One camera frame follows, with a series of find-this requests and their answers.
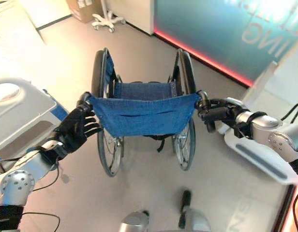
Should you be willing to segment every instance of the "white stand base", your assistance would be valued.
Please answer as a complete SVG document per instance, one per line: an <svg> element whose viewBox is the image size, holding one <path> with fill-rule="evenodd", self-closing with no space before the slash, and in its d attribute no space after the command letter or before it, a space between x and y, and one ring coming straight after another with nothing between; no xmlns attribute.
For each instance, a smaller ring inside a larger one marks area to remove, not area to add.
<svg viewBox="0 0 298 232"><path fill-rule="evenodd" d="M107 12L107 17L103 18L99 14L93 14L92 15L95 18L95 22L92 23L92 26L94 29L98 30L99 27L108 27L109 32L113 33L115 31L114 24L121 22L122 24L125 24L125 20L122 17L113 17L112 11Z"/></svg>

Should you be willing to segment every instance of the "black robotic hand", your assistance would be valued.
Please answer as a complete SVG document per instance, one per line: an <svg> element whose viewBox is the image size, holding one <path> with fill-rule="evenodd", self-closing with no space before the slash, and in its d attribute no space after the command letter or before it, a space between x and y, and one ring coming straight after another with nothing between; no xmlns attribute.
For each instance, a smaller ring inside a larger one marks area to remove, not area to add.
<svg viewBox="0 0 298 232"><path fill-rule="evenodd" d="M62 142L67 153L75 152L88 137L102 130L93 118L92 106L85 101L77 105L51 134L51 140Z"/></svg>

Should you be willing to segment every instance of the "wheelchair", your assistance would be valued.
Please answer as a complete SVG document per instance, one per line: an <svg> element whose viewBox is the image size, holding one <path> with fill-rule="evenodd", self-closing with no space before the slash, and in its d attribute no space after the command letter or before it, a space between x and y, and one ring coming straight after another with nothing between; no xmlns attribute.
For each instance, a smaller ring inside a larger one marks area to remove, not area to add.
<svg viewBox="0 0 298 232"><path fill-rule="evenodd" d="M167 83L124 83L116 74L107 48L95 56L90 104L102 131L97 135L101 164L114 177L124 157L125 136L172 140L182 170L189 170L195 154L194 105L196 93L189 53L177 51L173 73Z"/></svg>

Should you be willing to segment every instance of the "wheelchair handle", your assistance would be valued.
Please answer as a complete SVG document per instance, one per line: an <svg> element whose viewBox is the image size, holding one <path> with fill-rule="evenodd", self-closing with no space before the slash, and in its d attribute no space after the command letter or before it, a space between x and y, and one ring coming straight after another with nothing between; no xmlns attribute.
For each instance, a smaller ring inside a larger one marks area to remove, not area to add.
<svg viewBox="0 0 298 232"><path fill-rule="evenodd" d="M80 106L80 105L84 104L89 99L89 97L91 97L91 96L92 95L89 92L83 93L80 96L79 100L77 101L77 105L76 106Z"/></svg>

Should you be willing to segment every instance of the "black strap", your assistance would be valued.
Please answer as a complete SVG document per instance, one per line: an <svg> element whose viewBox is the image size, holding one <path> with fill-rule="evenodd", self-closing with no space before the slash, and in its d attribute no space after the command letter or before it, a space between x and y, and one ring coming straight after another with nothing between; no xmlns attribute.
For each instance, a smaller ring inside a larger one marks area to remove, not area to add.
<svg viewBox="0 0 298 232"><path fill-rule="evenodd" d="M250 124L257 117L264 116L264 115L267 115L267 114L265 112L262 112L262 111L255 112L255 113L253 113L252 115L249 116L246 123Z"/></svg>
<svg viewBox="0 0 298 232"><path fill-rule="evenodd" d="M174 134L163 134L163 135L144 135L145 137L150 137L154 140L160 140L161 141L161 145L159 146L159 148L157 149L158 152L162 151L164 148L164 144L165 144L165 139L173 136Z"/></svg>
<svg viewBox="0 0 298 232"><path fill-rule="evenodd" d="M252 115L249 116L247 122L240 122L237 123L233 126L234 129L234 135L238 138L242 138L244 134L248 139L252 139L252 134L251 134L251 123L254 119L257 117L261 117L267 115L265 112L255 112Z"/></svg>

